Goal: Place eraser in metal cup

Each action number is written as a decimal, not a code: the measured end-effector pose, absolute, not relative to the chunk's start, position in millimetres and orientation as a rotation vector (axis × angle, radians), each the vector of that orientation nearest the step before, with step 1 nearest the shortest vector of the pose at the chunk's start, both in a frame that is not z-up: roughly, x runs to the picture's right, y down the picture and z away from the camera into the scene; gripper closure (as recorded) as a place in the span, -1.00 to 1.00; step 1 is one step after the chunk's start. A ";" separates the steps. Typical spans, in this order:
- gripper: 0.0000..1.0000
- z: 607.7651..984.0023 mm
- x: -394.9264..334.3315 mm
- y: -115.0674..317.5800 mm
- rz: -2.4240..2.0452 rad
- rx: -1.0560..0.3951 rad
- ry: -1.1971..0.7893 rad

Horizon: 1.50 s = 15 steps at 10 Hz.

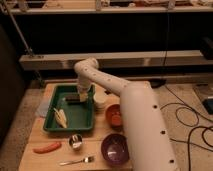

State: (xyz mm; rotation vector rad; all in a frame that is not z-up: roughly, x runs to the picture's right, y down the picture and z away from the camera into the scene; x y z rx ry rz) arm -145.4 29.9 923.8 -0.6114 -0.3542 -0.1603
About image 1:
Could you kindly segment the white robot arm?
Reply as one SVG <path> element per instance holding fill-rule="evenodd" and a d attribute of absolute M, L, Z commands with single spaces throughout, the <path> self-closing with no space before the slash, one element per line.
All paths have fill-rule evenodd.
<path fill-rule="evenodd" d="M 77 88 L 94 82 L 120 98 L 120 111 L 133 171 L 180 171 L 156 94 L 149 81 L 128 81 L 98 70 L 95 58 L 77 62 Z"/>

